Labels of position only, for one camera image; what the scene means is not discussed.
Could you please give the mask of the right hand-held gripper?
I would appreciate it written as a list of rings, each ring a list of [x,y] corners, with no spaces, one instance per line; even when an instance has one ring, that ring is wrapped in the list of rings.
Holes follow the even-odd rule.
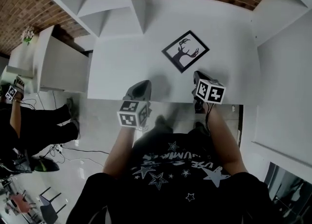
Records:
[[[195,71],[194,85],[195,90],[193,91],[193,96],[196,114],[204,113],[203,104],[205,102],[222,104],[226,87],[218,80],[210,80],[210,77],[206,74]]]

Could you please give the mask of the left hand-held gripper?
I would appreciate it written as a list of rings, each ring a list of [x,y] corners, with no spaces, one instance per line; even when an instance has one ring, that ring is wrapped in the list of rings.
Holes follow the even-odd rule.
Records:
[[[150,102],[152,83],[140,81],[131,86],[125,95],[120,110],[117,112],[119,123],[123,127],[144,128],[151,113]]]

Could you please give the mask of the pink chair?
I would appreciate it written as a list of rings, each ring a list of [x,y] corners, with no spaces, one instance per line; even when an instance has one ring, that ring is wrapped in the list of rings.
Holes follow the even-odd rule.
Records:
[[[12,195],[11,200],[17,205],[20,213],[28,213],[31,210],[30,204],[26,200],[24,200],[23,195]]]

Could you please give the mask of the small potted pink flowers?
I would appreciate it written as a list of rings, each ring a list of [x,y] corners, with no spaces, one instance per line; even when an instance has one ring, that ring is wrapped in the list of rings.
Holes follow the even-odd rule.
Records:
[[[22,32],[21,40],[22,42],[29,44],[29,42],[32,40],[34,35],[35,35],[35,28],[33,26],[27,26],[25,30]]]

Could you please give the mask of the black chair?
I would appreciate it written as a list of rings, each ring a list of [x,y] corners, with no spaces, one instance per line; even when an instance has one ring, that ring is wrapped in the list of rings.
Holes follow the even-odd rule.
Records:
[[[41,202],[40,211],[42,218],[46,224],[55,224],[56,221],[59,218],[59,213],[67,206],[67,204],[64,204],[59,209],[55,209],[53,207],[52,202],[60,197],[62,195],[61,192],[54,193],[54,196],[50,199],[46,198],[45,195],[49,190],[53,190],[52,187],[48,187],[46,190],[44,190],[42,193],[39,194],[39,199]]]

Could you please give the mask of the black green bag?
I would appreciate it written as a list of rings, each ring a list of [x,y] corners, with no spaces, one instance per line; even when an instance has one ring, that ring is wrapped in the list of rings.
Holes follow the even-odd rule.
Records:
[[[52,159],[39,156],[33,157],[33,170],[37,172],[55,172],[59,171],[59,166]]]

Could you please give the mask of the white side table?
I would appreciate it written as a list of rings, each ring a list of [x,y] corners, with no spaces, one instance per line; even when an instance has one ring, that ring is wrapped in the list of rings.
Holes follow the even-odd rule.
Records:
[[[13,83],[19,76],[27,94],[48,90],[86,91],[89,58],[53,37],[53,30],[51,26],[41,31],[11,52],[0,84]]]

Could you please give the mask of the person's right shoe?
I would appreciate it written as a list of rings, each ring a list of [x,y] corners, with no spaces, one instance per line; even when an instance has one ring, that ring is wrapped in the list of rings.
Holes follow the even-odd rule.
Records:
[[[210,136],[209,130],[207,130],[206,126],[204,126],[204,124],[202,122],[195,122],[194,130],[196,130],[196,131],[198,131],[204,135]]]

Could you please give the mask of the person's left shoe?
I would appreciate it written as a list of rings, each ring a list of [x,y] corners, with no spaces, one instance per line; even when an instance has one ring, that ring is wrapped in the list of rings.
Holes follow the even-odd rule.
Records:
[[[157,116],[155,128],[161,133],[173,133],[172,127],[170,127],[163,115]]]

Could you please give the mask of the framed deer silhouette picture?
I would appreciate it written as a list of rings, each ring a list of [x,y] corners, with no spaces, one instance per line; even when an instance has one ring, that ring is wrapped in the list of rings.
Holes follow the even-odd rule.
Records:
[[[189,30],[165,47],[162,53],[183,73],[209,51],[209,47]]]

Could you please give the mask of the person's left forearm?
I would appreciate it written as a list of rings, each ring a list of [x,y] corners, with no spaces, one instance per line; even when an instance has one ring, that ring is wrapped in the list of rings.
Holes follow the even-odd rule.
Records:
[[[134,161],[138,162],[139,153],[146,147],[147,139],[139,138],[134,143],[135,129],[122,127],[116,142],[108,155],[102,172],[114,179],[122,178],[124,173],[131,168],[138,167]]]

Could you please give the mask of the person's shoe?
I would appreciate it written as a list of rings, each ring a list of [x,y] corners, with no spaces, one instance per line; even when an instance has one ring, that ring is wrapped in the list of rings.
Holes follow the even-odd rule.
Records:
[[[198,131],[204,135],[210,136],[209,130],[207,130],[206,126],[204,126],[204,124],[202,122],[195,122],[194,130],[196,130],[196,131]]]
[[[173,133],[172,127],[170,127],[163,115],[157,116],[155,128],[161,133]]]

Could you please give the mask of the person's black star-print shirt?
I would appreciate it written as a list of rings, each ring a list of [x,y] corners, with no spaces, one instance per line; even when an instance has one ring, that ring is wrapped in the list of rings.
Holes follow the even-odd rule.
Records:
[[[134,144],[123,175],[90,176],[66,224],[280,224],[267,185],[230,175],[196,128]]]

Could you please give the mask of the person's right forearm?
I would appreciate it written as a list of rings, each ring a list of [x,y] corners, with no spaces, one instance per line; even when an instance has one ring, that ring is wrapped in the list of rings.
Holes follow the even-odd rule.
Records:
[[[203,108],[206,114],[208,114],[207,124],[222,167],[230,175],[247,172],[239,146],[216,107],[212,104],[204,103]]]

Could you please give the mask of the dark glass window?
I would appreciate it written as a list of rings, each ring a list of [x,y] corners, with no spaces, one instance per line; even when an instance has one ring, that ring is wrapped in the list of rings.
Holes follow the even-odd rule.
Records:
[[[278,211],[279,224],[312,224],[312,184],[270,163],[264,183]]]

